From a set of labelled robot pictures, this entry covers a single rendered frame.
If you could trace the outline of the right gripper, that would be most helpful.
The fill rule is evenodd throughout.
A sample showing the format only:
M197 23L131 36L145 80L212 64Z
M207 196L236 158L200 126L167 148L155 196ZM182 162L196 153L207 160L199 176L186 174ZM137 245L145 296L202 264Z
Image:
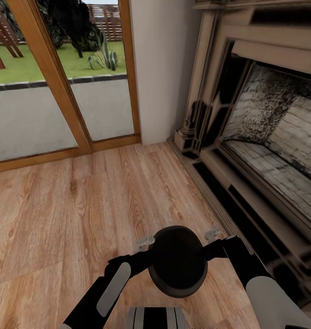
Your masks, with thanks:
M210 261L214 258L221 258L216 249L217 243L220 241L221 239L218 239L210 243L209 245L203 246L203 248L201 248L201 251L196 253L196 256L201 259L205 258L207 261Z

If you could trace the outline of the robot trunk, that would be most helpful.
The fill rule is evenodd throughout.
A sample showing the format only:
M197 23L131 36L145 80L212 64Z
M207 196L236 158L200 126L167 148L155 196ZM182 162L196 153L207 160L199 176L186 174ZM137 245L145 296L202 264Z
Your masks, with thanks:
M130 308L124 329L186 329L181 308Z

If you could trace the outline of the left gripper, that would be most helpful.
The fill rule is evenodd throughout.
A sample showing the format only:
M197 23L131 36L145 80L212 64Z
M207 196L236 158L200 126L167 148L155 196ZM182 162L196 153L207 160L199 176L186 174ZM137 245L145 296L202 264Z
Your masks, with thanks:
M161 258L163 254L164 254L163 250L154 251L154 249L150 249L147 251L143 250L143 252L138 252L134 254L134 256L136 256L140 262L139 273L145 270L146 268L148 268L149 266L157 264L158 259Z

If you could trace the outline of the cauldron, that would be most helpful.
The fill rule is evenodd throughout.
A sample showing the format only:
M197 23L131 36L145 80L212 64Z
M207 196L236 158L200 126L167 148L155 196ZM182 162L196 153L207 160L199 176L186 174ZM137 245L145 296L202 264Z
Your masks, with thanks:
M205 281L208 261L196 256L203 248L195 233L185 226L170 226L154 235L155 243L148 250L163 250L158 263L148 267L156 287L175 298L189 297Z

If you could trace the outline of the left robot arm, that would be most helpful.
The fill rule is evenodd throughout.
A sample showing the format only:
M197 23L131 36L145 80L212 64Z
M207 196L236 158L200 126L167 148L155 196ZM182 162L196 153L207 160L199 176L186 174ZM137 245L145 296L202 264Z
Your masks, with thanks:
M154 243L153 236L146 236L133 243L134 255L109 260L104 277L97 278L58 329L103 329L128 279L157 264L163 256L163 250L144 251Z

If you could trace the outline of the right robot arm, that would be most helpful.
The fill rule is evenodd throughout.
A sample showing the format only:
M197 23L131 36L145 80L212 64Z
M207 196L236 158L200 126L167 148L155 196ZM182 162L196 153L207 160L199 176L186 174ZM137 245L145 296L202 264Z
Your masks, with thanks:
M196 256L207 261L229 258L255 312L260 329L311 329L309 319L273 280L256 254L250 254L236 235L216 240L221 230L205 233L208 245Z

